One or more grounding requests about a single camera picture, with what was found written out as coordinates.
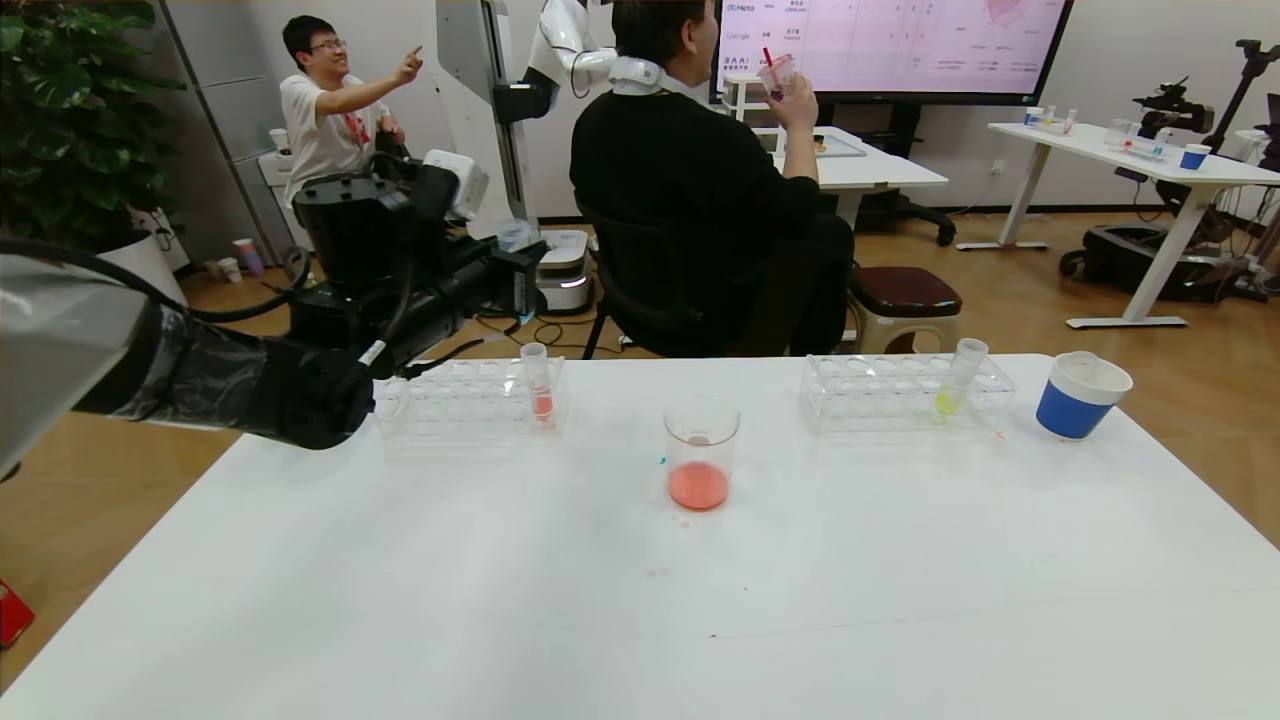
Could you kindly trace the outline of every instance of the blue and white cup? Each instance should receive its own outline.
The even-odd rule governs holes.
[[[1199,167],[1204,164],[1204,158],[1208,158],[1208,154],[1213,149],[1208,145],[1188,145],[1187,149],[1183,150],[1183,161],[1180,163],[1180,167],[1184,170],[1198,170]]]
[[[1130,389],[1129,373],[1092,352],[1059,355],[1036,419],[1059,437],[1084,439]]]

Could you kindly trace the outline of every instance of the black hair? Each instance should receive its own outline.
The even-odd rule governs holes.
[[[685,22],[707,19],[705,0],[614,0],[618,55],[666,65],[680,53]]]
[[[289,51],[289,59],[300,70],[306,72],[306,68],[298,61],[298,53],[310,55],[311,37],[325,32],[338,35],[332,24],[311,15],[298,15],[284,24],[284,32],[280,33],[284,36],[284,49]]]

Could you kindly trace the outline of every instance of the white desk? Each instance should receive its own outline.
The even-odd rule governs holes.
[[[4,720],[1275,720],[1280,552],[1123,413],[1084,443],[818,445],[799,359],[570,363],[564,438],[383,468],[241,439]],[[660,410],[735,397],[727,503]]]
[[[756,129],[758,135],[769,135],[772,128]],[[937,187],[946,184],[947,178],[922,168],[915,163],[890,155],[878,147],[863,142],[858,136],[836,127],[819,127],[814,135],[838,138],[841,142],[858,147],[867,155],[863,158],[823,158],[818,155],[818,187],[837,196],[836,213],[850,227],[858,227],[858,209],[864,195],[874,195],[902,187]],[[776,154],[774,165],[782,170],[786,158]]]
[[[1080,155],[1098,160],[1107,165],[1128,168],[1144,173],[1153,179],[1162,179],[1185,184],[1190,188],[1190,195],[1178,214],[1178,219],[1169,231],[1169,237],[1160,246],[1151,269],[1147,270],[1138,292],[1133,295],[1129,306],[1125,307],[1123,318],[1074,318],[1066,322],[1068,325],[1082,328],[1120,328],[1120,327],[1146,327],[1146,325],[1185,325],[1187,320],[1176,316],[1151,316],[1151,306],[1165,287],[1165,281],[1181,258],[1183,250],[1190,242],[1196,228],[1199,225],[1204,210],[1213,201],[1219,191],[1238,187],[1242,184],[1277,184],[1280,186],[1280,173],[1272,173],[1245,165],[1235,160],[1211,155],[1204,159],[1199,170],[1184,170],[1179,167],[1183,159],[1180,147],[1171,147],[1169,159],[1164,163],[1144,160],[1137,155],[1120,152],[1103,143],[1107,129],[1097,126],[1079,124],[1070,136],[1051,135],[1032,129],[1021,123],[992,123],[991,129],[1029,140],[1036,143],[1030,165],[1027,169],[1027,178],[1018,191],[1018,199],[1009,213],[1005,229],[1000,233],[1000,242],[961,242],[956,250],[1012,250],[1019,247],[1032,247],[1037,250],[1047,249],[1043,242],[1015,242],[1018,231],[1027,218],[1027,208],[1036,195],[1036,186],[1039,183],[1041,173],[1044,170],[1044,161],[1052,149],[1064,150],[1073,155]]]

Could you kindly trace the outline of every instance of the television screen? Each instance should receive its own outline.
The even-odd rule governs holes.
[[[768,47],[850,100],[1034,102],[1071,1],[722,0],[713,87],[758,72]]]

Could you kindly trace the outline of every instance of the stool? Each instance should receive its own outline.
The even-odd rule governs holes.
[[[849,295],[858,318],[854,352],[913,352],[918,332],[937,336],[942,352],[960,342],[960,296],[923,268],[856,268]]]

